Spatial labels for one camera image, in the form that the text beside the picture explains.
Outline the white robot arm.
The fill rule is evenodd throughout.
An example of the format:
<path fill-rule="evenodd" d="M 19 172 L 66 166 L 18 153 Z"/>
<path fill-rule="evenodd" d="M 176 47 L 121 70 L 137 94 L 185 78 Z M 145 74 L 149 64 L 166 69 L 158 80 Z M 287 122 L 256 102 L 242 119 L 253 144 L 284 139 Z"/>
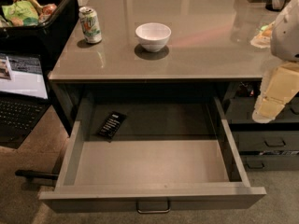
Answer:
<path fill-rule="evenodd" d="M 258 123 L 274 120 L 299 92 L 299 0 L 291 0 L 260 33 L 263 35 L 270 35 L 270 51 L 283 63 L 263 75 L 252 113 Z"/>

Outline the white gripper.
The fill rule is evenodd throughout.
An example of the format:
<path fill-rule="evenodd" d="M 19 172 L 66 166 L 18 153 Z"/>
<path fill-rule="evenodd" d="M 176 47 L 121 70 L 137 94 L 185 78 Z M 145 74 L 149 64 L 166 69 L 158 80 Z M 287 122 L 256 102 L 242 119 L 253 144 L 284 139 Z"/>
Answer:
<path fill-rule="evenodd" d="M 252 119 L 257 123 L 269 123 L 299 92 L 299 63 L 285 62 L 263 74 L 261 92 L 256 100 Z"/>

